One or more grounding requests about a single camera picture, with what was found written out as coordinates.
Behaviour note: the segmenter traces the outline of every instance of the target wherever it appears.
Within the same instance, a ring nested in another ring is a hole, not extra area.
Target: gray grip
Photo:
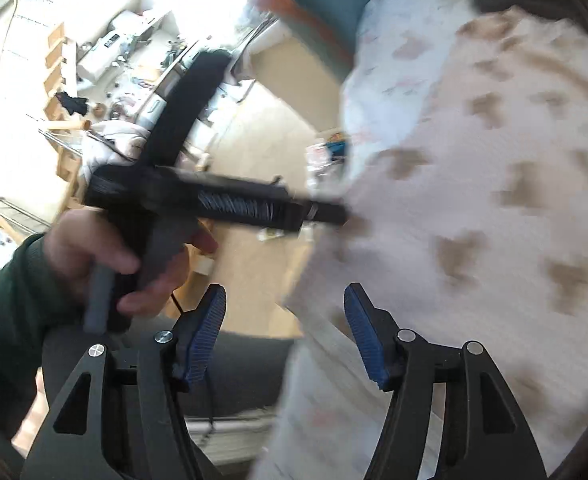
[[[143,256],[137,289],[141,290],[153,282],[198,229],[199,221],[194,215],[174,214],[158,218]]]
[[[110,315],[112,287],[116,273],[113,269],[96,264],[90,276],[90,294],[85,309],[83,330],[90,334],[104,334]]]

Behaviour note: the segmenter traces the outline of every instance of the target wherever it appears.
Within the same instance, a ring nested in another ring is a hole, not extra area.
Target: black cable
[[[170,296],[172,297],[172,300],[174,301],[175,306],[177,307],[178,311],[181,314],[185,314],[185,311],[182,309],[181,304],[178,302],[178,300],[176,299],[176,296],[174,295],[174,293],[170,294]]]
[[[215,411],[215,401],[214,401],[214,386],[212,385],[212,377],[210,376],[210,370],[208,368],[205,369],[205,386],[208,389],[208,394],[210,396],[210,428],[206,434],[203,435],[202,439],[199,442],[199,447],[203,447],[207,444],[210,436],[214,434],[214,411]]]

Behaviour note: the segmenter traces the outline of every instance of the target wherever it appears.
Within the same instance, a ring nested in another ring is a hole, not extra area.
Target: black cloth
[[[68,114],[85,115],[88,111],[87,98],[70,97],[67,92],[56,92],[56,99],[68,111]]]

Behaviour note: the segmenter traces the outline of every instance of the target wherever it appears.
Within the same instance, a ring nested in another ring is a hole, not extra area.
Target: black tool
[[[368,376],[394,391],[366,480],[416,480],[434,383],[447,385],[435,480],[547,478],[530,427],[481,343],[450,348],[399,330],[360,283],[345,289],[344,308]]]
[[[210,285],[140,348],[92,345],[56,396],[21,480],[221,478],[194,446],[176,402],[203,378],[225,316],[225,290]]]
[[[92,174],[84,203],[104,210],[142,265],[132,275],[96,266],[90,279],[86,332],[123,332],[129,327],[129,319],[116,310],[117,302],[144,288],[165,269],[199,228],[197,218],[287,232],[298,231],[306,220],[338,225],[346,221],[346,210],[339,203],[299,199],[283,187],[174,167],[230,61],[223,50],[199,53],[169,95],[140,158],[130,166],[100,166]]]

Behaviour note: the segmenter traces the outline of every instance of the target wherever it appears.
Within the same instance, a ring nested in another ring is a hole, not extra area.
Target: clamp jaw
[[[226,310],[210,285],[196,310],[138,349],[92,345],[68,377],[21,480],[221,478],[194,446],[176,402],[202,380]]]
[[[434,480],[547,478],[530,427],[481,343],[450,348],[400,330],[360,283],[345,289],[344,309],[368,376],[394,391],[366,480],[416,480],[434,383],[447,385]]]

